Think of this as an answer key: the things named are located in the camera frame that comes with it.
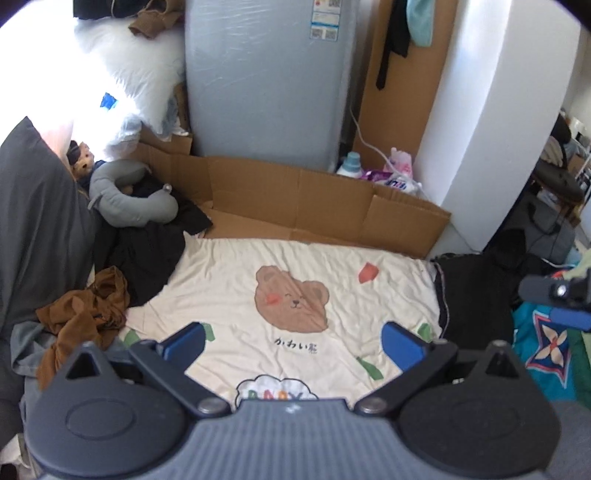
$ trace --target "bear face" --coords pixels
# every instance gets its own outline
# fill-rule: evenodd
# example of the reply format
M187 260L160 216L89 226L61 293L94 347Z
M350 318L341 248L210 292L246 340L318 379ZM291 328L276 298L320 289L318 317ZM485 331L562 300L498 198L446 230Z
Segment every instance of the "bear face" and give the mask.
M271 325L288 332L318 333L328 328L328 288L319 281L300 281L278 267L256 273L256 309Z
M88 145L82 142L78 145L80 149L80 157L78 161L72 165L72 173L76 180L80 180L92 172L92 167L95 166L95 156L90 151Z

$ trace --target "brown jacket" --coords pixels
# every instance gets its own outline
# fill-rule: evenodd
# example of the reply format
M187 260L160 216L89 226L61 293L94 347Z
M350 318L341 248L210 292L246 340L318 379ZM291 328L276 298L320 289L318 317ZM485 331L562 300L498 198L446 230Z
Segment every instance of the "brown jacket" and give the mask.
M125 326L128 305L127 281L116 267L110 267L97 273L86 290L69 291L38 309L39 321L57 335L37 368L39 388L47 388L57 370L83 342L94 342L106 350Z

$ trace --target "bear print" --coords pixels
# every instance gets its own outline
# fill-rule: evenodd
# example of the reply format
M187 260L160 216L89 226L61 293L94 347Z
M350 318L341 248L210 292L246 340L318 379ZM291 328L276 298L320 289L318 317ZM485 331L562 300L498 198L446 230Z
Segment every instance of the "bear print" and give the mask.
M324 306L329 291L323 283L296 280L278 267L261 267L256 280L256 309L268 323L298 333L318 333L328 328Z

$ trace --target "screw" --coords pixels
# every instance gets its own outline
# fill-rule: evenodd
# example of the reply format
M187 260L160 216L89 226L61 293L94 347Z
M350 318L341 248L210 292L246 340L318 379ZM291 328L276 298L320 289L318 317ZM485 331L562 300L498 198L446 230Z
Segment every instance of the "screw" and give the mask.
M359 409L367 415L379 415L380 413L383 413L386 408L388 408L388 404L380 397L364 398L359 403Z
M225 400L217 397L208 397L199 402L197 409L204 415L219 415L226 411L227 407L228 404Z

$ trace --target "qr code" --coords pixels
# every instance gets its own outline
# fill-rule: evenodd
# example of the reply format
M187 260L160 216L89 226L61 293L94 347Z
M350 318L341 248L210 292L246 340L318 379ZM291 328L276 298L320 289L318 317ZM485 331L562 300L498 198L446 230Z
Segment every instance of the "qr code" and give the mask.
M312 28L312 38L322 39L323 30L321 28Z
M331 30L326 30L326 36L325 39L326 40L336 40L337 35L339 34L339 31L337 29L331 29Z

